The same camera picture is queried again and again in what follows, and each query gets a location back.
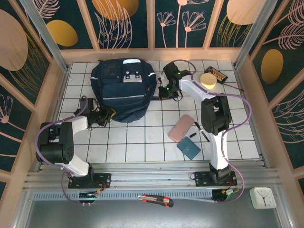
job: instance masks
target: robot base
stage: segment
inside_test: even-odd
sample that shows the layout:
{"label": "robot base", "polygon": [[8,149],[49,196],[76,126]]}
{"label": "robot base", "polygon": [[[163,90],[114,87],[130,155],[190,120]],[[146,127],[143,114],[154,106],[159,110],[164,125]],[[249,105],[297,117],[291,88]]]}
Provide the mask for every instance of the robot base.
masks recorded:
{"label": "robot base", "polygon": [[[237,185],[237,178],[236,178],[236,173],[234,171],[231,171],[230,175],[227,177],[234,185]],[[194,173],[194,178],[196,187],[211,187],[211,186],[230,186],[230,183],[228,181],[223,180],[221,182],[215,183],[211,178],[210,178],[210,172],[205,171],[205,172],[195,172]]]}
{"label": "robot base", "polygon": [[100,185],[103,188],[110,188],[111,184],[110,173],[94,173],[94,169],[89,164],[89,172],[84,177],[70,177],[68,188],[69,189],[100,189]]}

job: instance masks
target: white tiled floor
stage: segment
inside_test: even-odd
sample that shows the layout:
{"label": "white tiled floor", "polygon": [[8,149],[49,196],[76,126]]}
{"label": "white tiled floor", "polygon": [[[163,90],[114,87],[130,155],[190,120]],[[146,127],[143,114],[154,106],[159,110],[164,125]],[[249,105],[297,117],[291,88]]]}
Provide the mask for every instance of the white tiled floor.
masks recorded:
{"label": "white tiled floor", "polygon": [[[153,61],[152,65],[157,75],[168,63]],[[199,61],[192,63],[198,72],[194,75],[199,78],[204,69],[213,66],[228,76],[227,83],[237,86],[237,81],[229,61]],[[59,118],[66,118],[78,108],[79,98],[82,95],[95,97],[90,86],[92,69],[98,63],[74,63],[67,83],[65,96],[62,102]],[[177,62],[180,70],[192,70],[187,63]],[[239,95],[239,91],[226,85],[216,84],[212,89],[217,93],[232,93]],[[92,131],[82,131],[74,135],[75,153],[90,163],[105,162],[165,162],[189,161],[176,147],[168,134],[178,120],[184,115],[190,115],[201,125],[200,102],[194,101],[186,93],[182,100],[151,101],[146,115],[138,121],[124,124],[112,121],[106,128],[98,127]],[[243,122],[247,115],[244,104],[240,99],[228,97],[233,122],[230,127]],[[192,126],[186,136],[197,131]],[[193,159],[209,160],[211,155],[210,143],[200,134],[191,140],[202,149]],[[230,159],[258,159],[258,152],[249,124],[228,134],[228,157]]]}

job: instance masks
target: teal wallet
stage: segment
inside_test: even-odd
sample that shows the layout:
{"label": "teal wallet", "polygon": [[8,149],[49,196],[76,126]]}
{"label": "teal wallet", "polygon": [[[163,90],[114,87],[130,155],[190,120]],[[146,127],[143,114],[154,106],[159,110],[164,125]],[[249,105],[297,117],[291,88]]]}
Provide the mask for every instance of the teal wallet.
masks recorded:
{"label": "teal wallet", "polygon": [[192,160],[200,152],[200,148],[194,144],[188,137],[183,138],[178,144],[177,148],[186,155],[190,160]]}

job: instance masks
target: pink phone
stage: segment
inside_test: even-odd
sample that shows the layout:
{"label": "pink phone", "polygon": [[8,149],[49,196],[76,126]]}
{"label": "pink phone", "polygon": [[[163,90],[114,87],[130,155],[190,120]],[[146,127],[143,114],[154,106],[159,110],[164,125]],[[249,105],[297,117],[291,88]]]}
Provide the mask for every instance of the pink phone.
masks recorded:
{"label": "pink phone", "polygon": [[191,128],[194,119],[188,115],[183,115],[174,128],[169,133],[169,138],[178,143]]}

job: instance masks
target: round sponge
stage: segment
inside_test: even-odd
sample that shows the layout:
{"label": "round sponge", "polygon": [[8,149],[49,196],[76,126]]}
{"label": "round sponge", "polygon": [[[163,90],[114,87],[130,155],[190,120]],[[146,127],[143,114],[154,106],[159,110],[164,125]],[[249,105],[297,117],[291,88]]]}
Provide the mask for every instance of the round sponge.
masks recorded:
{"label": "round sponge", "polygon": [[207,89],[212,89],[217,82],[217,78],[210,73],[205,73],[200,76],[200,83]]}

